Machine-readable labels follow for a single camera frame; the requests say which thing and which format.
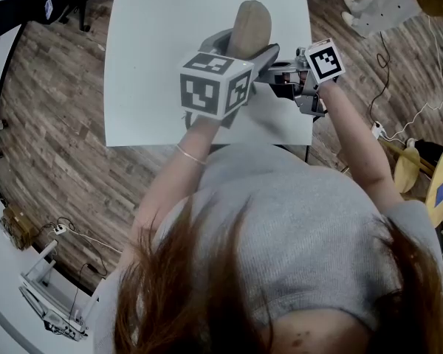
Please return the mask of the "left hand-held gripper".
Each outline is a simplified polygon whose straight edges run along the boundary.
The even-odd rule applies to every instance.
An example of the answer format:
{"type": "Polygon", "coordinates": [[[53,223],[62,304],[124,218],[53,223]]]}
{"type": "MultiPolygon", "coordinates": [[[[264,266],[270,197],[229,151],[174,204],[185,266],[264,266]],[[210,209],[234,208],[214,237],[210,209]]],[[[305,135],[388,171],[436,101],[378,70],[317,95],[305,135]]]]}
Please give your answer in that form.
{"type": "Polygon", "coordinates": [[[209,117],[230,128],[238,110],[248,101],[252,82],[276,62],[278,44],[270,44],[249,60],[225,55],[232,35],[225,29],[203,40],[193,57],[180,67],[180,96],[184,110],[209,117]]]}

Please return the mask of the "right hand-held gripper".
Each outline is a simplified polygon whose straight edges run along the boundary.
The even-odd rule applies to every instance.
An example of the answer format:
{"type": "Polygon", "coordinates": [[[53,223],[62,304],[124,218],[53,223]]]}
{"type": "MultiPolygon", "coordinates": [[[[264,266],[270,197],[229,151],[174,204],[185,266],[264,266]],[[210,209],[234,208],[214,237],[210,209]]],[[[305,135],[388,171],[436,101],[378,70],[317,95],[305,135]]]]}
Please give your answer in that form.
{"type": "Polygon", "coordinates": [[[276,97],[295,102],[302,114],[324,117],[318,94],[320,84],[345,73],[337,47],[331,38],[308,47],[298,47],[293,60],[280,60],[265,66],[259,74],[266,75],[266,83],[276,97]]]}

